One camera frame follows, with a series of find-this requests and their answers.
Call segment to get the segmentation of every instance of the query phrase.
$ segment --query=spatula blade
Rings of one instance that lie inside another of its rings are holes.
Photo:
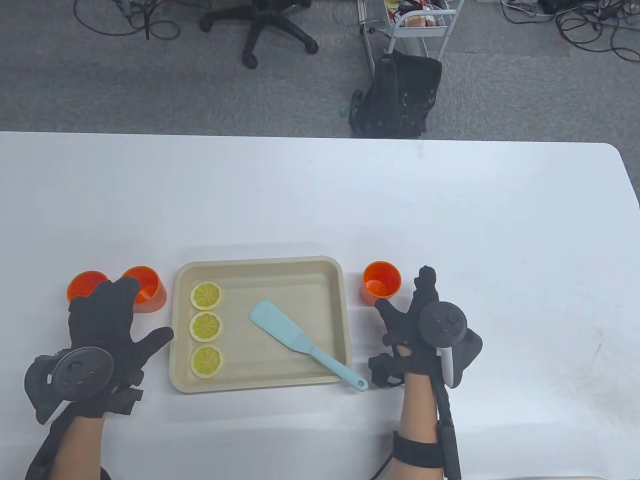
[[[249,313],[249,320],[292,350],[310,353],[311,338],[269,300],[261,300]]]

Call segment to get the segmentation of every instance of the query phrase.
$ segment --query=orange cup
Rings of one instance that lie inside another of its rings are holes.
[[[102,272],[96,270],[83,271],[69,282],[67,300],[71,303],[74,298],[88,297],[105,280],[109,280],[109,278]]]
[[[364,269],[360,296],[373,306],[379,298],[391,298],[402,286],[398,269],[389,262],[373,262]]]
[[[133,267],[122,276],[130,276],[140,282],[140,292],[133,304],[137,314],[157,312],[166,303],[166,290],[155,270],[149,267]]]

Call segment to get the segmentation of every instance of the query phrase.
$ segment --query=hand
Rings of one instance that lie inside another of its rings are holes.
[[[375,303],[387,327],[387,333],[382,339],[384,345],[392,347],[394,356],[403,357],[401,362],[394,364],[397,370],[392,371],[392,375],[401,380],[402,376],[396,373],[410,372],[428,376],[442,374],[436,349],[422,338],[419,328],[420,313],[424,307],[438,301],[435,282],[435,270],[427,266],[422,267],[418,277],[414,279],[416,289],[406,313],[396,310],[385,298]]]
[[[142,367],[173,338],[173,330],[162,327],[137,343],[131,339],[133,305],[139,290],[140,283],[135,278],[123,277],[115,283],[102,282],[89,297],[78,297],[69,305],[71,348],[100,347],[109,352],[114,361],[107,387],[87,400],[72,404],[80,416],[99,418],[104,412],[114,410],[130,413],[142,393],[130,388],[131,385],[142,382]]]

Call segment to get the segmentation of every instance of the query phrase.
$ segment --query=beige tray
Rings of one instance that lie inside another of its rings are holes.
[[[189,334],[189,322],[198,312],[189,300],[199,282],[212,280],[223,290],[215,309],[224,323],[212,344],[225,356],[214,378],[203,380],[189,368],[191,353],[202,343]],[[172,327],[175,338],[169,354],[169,377],[185,393],[283,387],[329,383],[338,377],[313,358],[293,352],[249,320],[249,311],[263,299],[271,300],[318,347],[351,367],[342,269],[329,257],[193,262],[175,276]]]

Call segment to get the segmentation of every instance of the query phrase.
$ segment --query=black backpack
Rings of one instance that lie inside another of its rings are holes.
[[[394,50],[376,62],[366,94],[353,92],[349,125],[360,138],[416,138],[436,101],[442,64]]]

